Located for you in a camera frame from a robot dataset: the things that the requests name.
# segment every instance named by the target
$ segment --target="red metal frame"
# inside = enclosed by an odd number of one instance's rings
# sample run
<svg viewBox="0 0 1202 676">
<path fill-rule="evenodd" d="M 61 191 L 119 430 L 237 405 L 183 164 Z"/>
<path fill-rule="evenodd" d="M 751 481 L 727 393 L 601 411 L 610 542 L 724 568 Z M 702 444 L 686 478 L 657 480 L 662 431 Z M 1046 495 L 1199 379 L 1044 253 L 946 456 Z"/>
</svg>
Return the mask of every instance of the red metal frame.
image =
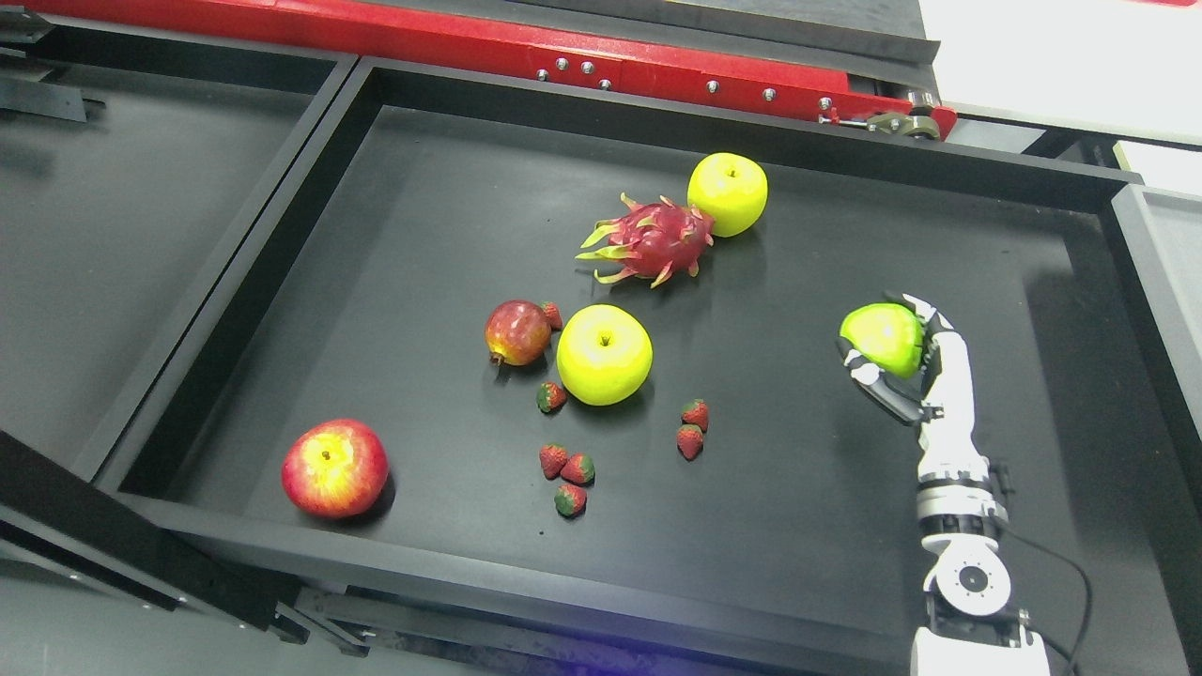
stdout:
<svg viewBox="0 0 1202 676">
<path fill-rule="evenodd" d="M 804 120 L 829 117 L 820 108 L 822 97 L 843 119 L 911 108 L 905 100 L 851 91 L 847 73 L 827 69 L 355 0 L 28 0 L 25 6 L 522 78 L 542 70 L 549 82 L 597 88 L 608 81 L 613 91 Z M 947 107 L 930 117 L 945 136 L 956 124 Z"/>
</svg>

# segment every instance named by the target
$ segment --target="green apple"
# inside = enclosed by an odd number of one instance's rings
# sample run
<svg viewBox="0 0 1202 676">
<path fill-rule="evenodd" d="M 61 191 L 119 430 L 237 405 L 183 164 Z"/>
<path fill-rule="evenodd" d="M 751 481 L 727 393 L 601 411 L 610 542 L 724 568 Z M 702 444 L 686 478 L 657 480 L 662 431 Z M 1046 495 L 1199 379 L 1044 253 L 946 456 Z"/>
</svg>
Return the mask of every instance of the green apple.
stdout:
<svg viewBox="0 0 1202 676">
<path fill-rule="evenodd" d="M 689 178 L 689 203 L 714 217 L 714 235 L 733 237 L 751 227 L 768 203 L 768 177 L 754 161 L 714 153 Z"/>
<path fill-rule="evenodd" d="M 577 399 L 595 407 L 615 404 L 633 395 L 651 372 L 651 338 L 621 308 L 589 306 L 564 325 L 555 367 Z"/>
<path fill-rule="evenodd" d="M 839 327 L 857 350 L 885 370 L 910 378 L 922 361 L 922 324 L 897 303 L 873 303 L 847 314 Z"/>
</svg>

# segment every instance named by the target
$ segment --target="yellow-green apple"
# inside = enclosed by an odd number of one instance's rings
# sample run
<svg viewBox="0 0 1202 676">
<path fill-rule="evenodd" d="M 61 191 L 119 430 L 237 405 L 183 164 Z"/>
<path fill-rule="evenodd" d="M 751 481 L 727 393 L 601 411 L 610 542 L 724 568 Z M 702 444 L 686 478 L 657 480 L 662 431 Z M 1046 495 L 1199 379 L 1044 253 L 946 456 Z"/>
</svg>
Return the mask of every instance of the yellow-green apple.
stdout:
<svg viewBox="0 0 1202 676">
<path fill-rule="evenodd" d="M 322 422 L 302 434 L 280 469 L 288 499 L 326 518 L 367 511 L 387 478 L 383 444 L 370 427 L 352 419 Z"/>
<path fill-rule="evenodd" d="M 588 306 L 564 325 L 555 366 L 577 399 L 595 407 L 615 404 L 633 395 L 651 372 L 651 338 L 626 310 Z"/>
<path fill-rule="evenodd" d="M 768 203 L 768 177 L 754 161 L 714 153 L 689 178 L 689 203 L 714 217 L 714 235 L 732 237 L 751 227 Z"/>
<path fill-rule="evenodd" d="M 922 324 L 897 303 L 873 303 L 847 314 L 839 327 L 865 357 L 885 370 L 910 378 L 922 361 Z"/>
</svg>

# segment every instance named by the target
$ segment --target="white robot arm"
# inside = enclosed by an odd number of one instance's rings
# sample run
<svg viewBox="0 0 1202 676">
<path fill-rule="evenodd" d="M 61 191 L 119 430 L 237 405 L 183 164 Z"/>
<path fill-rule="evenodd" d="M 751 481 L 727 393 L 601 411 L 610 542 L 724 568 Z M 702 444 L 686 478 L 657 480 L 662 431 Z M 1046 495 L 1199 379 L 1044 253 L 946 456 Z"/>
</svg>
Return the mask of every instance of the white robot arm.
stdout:
<svg viewBox="0 0 1202 676">
<path fill-rule="evenodd" d="M 995 520 L 1006 522 L 989 459 L 972 443 L 975 409 L 968 345 L 929 303 L 888 296 L 922 322 L 922 395 L 914 396 L 845 338 L 852 380 L 899 421 L 918 429 L 917 516 L 922 546 L 938 558 L 923 582 L 927 624 L 915 633 L 911 676 L 1048 676 L 1043 639 L 1011 605 L 1011 580 L 998 556 Z"/>
</svg>

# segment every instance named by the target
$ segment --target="dragon fruit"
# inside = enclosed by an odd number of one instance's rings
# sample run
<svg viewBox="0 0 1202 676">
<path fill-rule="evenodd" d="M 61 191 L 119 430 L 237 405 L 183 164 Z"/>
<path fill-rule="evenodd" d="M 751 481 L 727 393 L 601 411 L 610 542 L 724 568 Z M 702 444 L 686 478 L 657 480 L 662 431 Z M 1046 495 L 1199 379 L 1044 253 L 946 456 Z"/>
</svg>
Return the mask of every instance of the dragon fruit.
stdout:
<svg viewBox="0 0 1202 676">
<path fill-rule="evenodd" d="M 697 207 L 677 206 L 662 196 L 659 202 L 639 204 L 623 192 L 621 201 L 630 213 L 597 221 L 596 230 L 581 244 L 581 249 L 588 249 L 606 237 L 609 244 L 576 257 L 619 262 L 623 267 L 605 277 L 593 271 L 593 277 L 602 284 L 613 284 L 631 275 L 653 279 L 651 289 L 682 269 L 697 277 L 697 259 L 706 247 L 714 244 L 713 217 Z"/>
</svg>

